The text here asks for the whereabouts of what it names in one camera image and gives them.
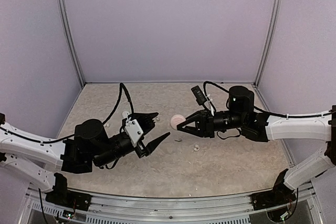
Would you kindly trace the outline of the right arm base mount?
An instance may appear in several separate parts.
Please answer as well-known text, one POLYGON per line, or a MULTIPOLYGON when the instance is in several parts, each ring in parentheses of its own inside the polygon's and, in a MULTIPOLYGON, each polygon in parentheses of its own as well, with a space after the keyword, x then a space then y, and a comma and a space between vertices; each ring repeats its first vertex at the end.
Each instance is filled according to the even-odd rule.
POLYGON ((284 184, 287 171, 288 169, 285 169, 278 175, 272 189, 251 194, 254 210, 271 208, 290 203, 290 201, 296 201, 297 197, 294 190, 284 184))

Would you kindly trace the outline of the pink earbud charging case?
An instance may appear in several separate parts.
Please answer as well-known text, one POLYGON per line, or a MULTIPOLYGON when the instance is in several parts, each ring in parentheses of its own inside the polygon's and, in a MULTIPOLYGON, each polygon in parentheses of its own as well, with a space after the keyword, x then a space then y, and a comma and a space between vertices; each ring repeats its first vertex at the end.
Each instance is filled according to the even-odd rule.
POLYGON ((180 114, 173 115, 170 119, 170 126, 173 130, 177 130, 177 126, 180 123, 183 123, 185 121, 185 117, 180 114))

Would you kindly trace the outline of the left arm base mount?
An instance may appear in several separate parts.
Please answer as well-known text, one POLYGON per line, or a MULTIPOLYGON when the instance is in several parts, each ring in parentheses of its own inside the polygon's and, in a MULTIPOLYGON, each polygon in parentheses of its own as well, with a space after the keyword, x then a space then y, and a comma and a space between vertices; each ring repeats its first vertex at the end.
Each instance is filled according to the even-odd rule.
POLYGON ((67 179, 62 174, 55 173, 54 177, 55 184, 52 191, 46 193, 46 201, 73 210, 88 211, 92 196, 69 190, 67 179))

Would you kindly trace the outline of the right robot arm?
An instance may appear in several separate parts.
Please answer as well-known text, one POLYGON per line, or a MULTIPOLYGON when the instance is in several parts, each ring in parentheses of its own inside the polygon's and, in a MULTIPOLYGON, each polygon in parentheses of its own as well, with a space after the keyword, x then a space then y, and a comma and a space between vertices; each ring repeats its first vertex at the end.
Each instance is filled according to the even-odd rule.
POLYGON ((173 129, 202 138, 214 138, 215 133, 237 129, 241 136, 255 142, 282 139, 311 139, 324 141, 319 149, 298 165, 281 172, 268 191, 273 205, 281 204, 301 184, 335 167, 335 108, 315 114, 277 114, 254 105, 254 93, 243 86, 227 90, 225 111, 217 111, 205 88, 192 89, 196 101, 203 106, 188 117, 174 115, 173 129))

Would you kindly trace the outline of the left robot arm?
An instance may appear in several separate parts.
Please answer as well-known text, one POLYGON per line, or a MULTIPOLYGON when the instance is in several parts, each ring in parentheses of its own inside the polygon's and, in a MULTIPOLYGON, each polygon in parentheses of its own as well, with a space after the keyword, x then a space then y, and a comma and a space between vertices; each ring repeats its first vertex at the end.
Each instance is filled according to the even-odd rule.
POLYGON ((136 153, 138 158, 151 155, 170 135, 165 133, 147 145, 143 143, 155 127, 156 116, 157 113, 137 113, 132 119, 125 111, 120 132, 111 137, 100 120, 89 119, 76 125, 72 135, 53 139, 21 131, 1 114, 1 167, 43 192, 52 191, 53 197, 66 206, 74 195, 67 189, 62 172, 86 174, 94 167, 113 169, 130 153, 136 153))

